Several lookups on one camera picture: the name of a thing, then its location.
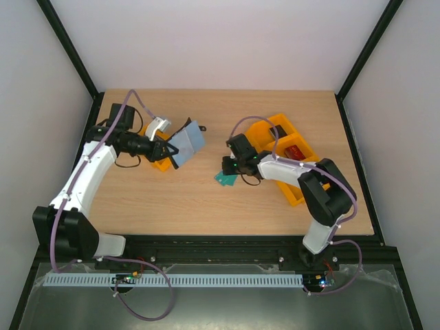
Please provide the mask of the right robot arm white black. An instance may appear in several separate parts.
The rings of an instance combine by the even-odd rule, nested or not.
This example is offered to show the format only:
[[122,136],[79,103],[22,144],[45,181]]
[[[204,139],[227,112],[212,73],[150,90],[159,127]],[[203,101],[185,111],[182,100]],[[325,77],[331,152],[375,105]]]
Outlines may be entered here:
[[302,162],[275,152],[259,153],[242,133],[231,137],[226,145],[231,155],[222,159],[224,175],[246,175],[260,182],[272,180],[300,189],[312,217],[302,240],[305,249],[300,252],[300,262],[307,269],[317,268],[336,230],[358,211],[356,193],[339,168],[327,158]]

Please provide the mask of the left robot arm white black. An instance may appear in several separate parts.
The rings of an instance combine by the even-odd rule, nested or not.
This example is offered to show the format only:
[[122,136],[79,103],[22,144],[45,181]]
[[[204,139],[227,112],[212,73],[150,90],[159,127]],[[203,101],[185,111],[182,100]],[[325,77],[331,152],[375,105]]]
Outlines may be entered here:
[[135,133],[135,111],[127,104],[113,104],[109,118],[86,133],[81,158],[62,190],[48,206],[35,209],[32,220],[38,241],[48,248],[52,265],[57,254],[74,259],[123,255],[126,239],[99,232],[88,220],[104,176],[122,153],[150,162],[178,153],[177,147],[155,136],[171,125],[168,119],[155,116],[144,134]]

